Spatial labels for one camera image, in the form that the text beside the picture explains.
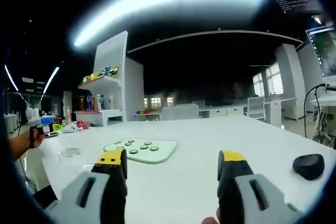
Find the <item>laboratory room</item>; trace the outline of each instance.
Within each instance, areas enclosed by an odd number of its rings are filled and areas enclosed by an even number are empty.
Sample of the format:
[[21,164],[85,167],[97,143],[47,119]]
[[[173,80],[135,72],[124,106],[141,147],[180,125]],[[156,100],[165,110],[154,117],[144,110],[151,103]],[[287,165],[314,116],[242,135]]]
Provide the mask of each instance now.
[[317,0],[11,6],[7,152],[56,223],[295,223],[321,198],[336,31]]

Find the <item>monitor screen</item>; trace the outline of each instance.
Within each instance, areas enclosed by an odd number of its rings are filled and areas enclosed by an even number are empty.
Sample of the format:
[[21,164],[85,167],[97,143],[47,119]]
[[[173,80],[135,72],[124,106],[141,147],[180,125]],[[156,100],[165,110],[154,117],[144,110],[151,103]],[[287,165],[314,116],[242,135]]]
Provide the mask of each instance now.
[[323,82],[336,82],[336,30],[318,27],[306,33],[320,64]]

